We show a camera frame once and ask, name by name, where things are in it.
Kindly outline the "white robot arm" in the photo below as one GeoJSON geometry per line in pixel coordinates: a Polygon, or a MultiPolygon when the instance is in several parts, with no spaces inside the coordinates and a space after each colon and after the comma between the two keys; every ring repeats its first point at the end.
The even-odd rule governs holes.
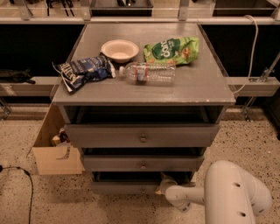
{"type": "Polygon", "coordinates": [[[227,160],[212,163],[202,187],[179,185],[174,178],[162,174],[155,193],[180,212],[192,203],[205,208],[206,224],[256,224],[256,217],[272,207],[268,187],[239,165],[227,160]]]}

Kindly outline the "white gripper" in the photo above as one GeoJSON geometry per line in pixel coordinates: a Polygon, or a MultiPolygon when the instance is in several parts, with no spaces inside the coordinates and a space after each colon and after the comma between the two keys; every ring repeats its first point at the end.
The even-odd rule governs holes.
{"type": "Polygon", "coordinates": [[[165,195],[167,189],[171,186],[176,186],[178,183],[171,177],[167,177],[163,172],[160,172],[160,177],[162,179],[160,186],[154,191],[155,194],[165,195]]]}

